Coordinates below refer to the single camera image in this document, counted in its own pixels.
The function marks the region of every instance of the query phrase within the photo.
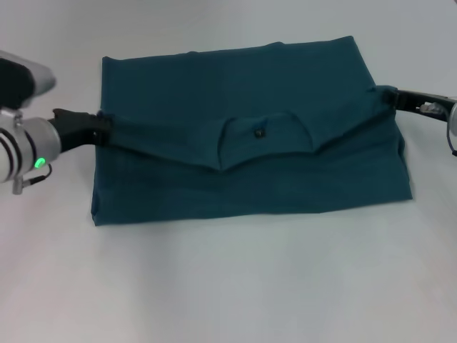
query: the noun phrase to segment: teal shirt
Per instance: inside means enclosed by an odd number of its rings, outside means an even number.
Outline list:
[[[92,214],[126,224],[411,199],[389,99],[352,37],[103,60]]]

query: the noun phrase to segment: green light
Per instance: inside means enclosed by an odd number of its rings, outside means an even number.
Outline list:
[[[36,160],[35,162],[35,168],[41,168],[43,165],[46,164],[46,160],[43,157],[40,157],[39,159]]]

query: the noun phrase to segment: white table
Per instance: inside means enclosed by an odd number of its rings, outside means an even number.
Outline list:
[[[98,109],[103,56],[354,35],[378,84],[457,96],[453,0],[3,0],[0,49],[50,66],[26,115]],[[415,200],[94,227],[94,148],[0,187],[1,343],[457,341],[457,159],[399,114]]]

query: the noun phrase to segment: button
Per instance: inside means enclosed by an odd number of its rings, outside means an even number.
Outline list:
[[[264,138],[266,136],[265,129],[257,129],[256,131],[254,131],[254,136],[257,139]]]

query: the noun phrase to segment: white surface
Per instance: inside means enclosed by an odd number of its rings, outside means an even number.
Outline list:
[[[0,48],[50,66],[30,115],[96,111],[100,61],[354,35],[378,84],[457,96],[453,0],[3,0]],[[457,159],[399,114],[415,201],[95,228],[94,149],[0,187],[0,342],[457,341]]]

